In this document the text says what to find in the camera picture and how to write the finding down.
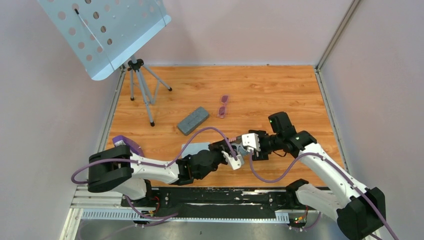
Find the flag print glasses case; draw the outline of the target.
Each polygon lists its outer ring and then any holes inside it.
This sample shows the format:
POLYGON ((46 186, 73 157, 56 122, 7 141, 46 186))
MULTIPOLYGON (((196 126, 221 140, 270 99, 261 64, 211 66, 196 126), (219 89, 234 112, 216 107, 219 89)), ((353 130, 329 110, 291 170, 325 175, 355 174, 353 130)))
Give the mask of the flag print glasses case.
POLYGON ((234 137, 230 137, 228 138, 228 141, 232 147, 232 149, 241 156, 247 156, 249 155, 249 151, 247 150, 247 148, 243 145, 243 140, 242 140, 242 136, 234 136, 234 137))

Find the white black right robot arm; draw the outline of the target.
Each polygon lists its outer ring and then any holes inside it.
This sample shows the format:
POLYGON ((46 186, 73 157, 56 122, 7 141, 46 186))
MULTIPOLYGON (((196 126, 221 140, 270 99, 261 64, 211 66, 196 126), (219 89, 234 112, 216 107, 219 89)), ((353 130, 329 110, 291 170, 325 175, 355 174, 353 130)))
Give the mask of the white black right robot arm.
POLYGON ((329 188, 318 189, 304 179, 286 186, 286 204, 292 209, 311 207, 337 223, 350 240, 362 240, 383 227, 386 201, 378 188, 369 188, 340 167, 307 131, 297 131, 286 112, 268 117, 273 134, 250 130, 242 136, 242 145, 252 162, 256 155, 282 150, 311 169, 329 188))

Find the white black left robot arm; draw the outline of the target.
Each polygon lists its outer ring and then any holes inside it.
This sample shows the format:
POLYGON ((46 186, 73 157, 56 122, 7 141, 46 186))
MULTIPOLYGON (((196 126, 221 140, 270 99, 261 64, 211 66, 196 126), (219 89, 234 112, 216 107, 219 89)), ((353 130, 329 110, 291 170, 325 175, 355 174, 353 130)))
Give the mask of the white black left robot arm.
POLYGON ((90 193, 121 193, 146 207, 153 201, 151 180, 176 186, 189 185, 233 159, 230 149, 211 146, 175 162, 161 161, 138 155, 124 144, 89 157, 87 187, 90 193))

